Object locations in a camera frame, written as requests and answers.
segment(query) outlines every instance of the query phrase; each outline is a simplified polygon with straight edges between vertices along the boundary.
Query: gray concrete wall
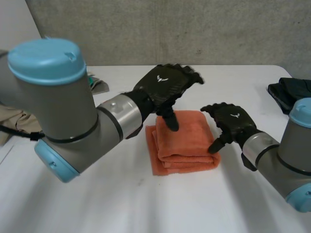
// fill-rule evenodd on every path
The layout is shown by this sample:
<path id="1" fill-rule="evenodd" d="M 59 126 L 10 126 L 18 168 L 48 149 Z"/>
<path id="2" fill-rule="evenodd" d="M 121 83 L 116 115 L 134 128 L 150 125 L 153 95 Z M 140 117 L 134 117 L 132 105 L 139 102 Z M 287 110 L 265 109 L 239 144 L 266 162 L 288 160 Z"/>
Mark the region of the gray concrete wall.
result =
<path id="1" fill-rule="evenodd" d="M 23 0 L 0 0 L 0 50 L 10 50 L 40 34 Z"/>
<path id="2" fill-rule="evenodd" d="M 87 64 L 279 65 L 311 77 L 311 0 L 27 0 Z"/>

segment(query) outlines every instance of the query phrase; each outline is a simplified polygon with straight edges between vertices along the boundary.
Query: folded towel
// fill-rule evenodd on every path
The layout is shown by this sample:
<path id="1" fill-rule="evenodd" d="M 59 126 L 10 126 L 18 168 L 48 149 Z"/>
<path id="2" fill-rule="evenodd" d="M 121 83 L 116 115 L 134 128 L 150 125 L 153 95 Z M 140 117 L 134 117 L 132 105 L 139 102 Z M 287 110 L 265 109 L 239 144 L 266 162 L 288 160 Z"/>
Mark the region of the folded towel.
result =
<path id="1" fill-rule="evenodd" d="M 179 130 L 172 132 L 162 117 L 146 126 L 146 138 L 154 175 L 187 173 L 216 168 L 219 153 L 208 153 L 214 141 L 205 116 L 199 111 L 175 111 Z"/>

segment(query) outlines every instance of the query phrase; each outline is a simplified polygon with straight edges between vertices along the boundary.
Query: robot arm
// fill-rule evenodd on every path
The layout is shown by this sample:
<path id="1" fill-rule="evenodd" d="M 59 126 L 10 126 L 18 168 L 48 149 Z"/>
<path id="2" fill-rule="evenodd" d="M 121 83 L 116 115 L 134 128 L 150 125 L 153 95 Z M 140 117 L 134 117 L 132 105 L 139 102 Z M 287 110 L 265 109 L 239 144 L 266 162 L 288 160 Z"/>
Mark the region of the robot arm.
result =
<path id="1" fill-rule="evenodd" d="M 311 211 L 311 98 L 297 101 L 281 143 L 258 130 L 239 106 L 221 103 L 201 111 L 208 112 L 223 131 L 209 152 L 219 151 L 226 143 L 238 143 L 245 167 L 258 170 L 293 208 Z"/>
<path id="2" fill-rule="evenodd" d="M 203 79 L 190 67 L 156 66 L 132 92 L 96 108 L 85 62 L 74 43 L 41 39 L 0 56 L 0 102 L 36 116 L 45 137 L 35 151 L 63 182 L 137 135 L 150 113 L 177 131 L 172 105 L 194 83 L 203 84 Z"/>

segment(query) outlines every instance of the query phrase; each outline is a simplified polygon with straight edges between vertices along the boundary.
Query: light blue joint cap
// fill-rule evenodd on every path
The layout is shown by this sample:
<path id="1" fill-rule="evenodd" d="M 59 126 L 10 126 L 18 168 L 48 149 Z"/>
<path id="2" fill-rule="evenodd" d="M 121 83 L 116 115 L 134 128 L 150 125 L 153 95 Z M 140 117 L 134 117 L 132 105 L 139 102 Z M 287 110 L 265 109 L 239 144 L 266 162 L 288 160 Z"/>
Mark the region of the light blue joint cap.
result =
<path id="1" fill-rule="evenodd" d="M 73 178 L 80 175 L 76 169 L 44 141 L 38 141 L 35 146 L 35 152 L 48 169 L 62 182 L 68 183 Z"/>
<path id="2" fill-rule="evenodd" d="M 47 86 L 72 83 L 86 72 L 79 47 L 58 38 L 39 39 L 16 46 L 9 52 L 8 65 L 17 78 Z"/>
<path id="3" fill-rule="evenodd" d="M 311 128 L 311 98 L 298 100 L 290 112 L 290 119 L 300 126 Z"/>
<path id="4" fill-rule="evenodd" d="M 285 200 L 299 212 L 311 212 L 311 183 L 295 189 Z"/>

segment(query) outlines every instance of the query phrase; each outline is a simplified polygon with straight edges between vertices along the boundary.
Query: black cable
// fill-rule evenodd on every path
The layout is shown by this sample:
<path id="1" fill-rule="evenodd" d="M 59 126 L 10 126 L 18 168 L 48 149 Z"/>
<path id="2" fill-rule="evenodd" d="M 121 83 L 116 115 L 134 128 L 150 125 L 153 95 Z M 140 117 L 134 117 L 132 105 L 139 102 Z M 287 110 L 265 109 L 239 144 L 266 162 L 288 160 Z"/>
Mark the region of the black cable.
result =
<path id="1" fill-rule="evenodd" d="M 10 129 L 3 125 L 0 125 L 0 131 L 8 133 L 8 134 L 12 134 L 14 136 L 30 138 L 31 141 L 38 141 L 39 139 L 45 137 L 44 133 L 40 133 L 40 132 L 24 133 L 24 132 Z"/>

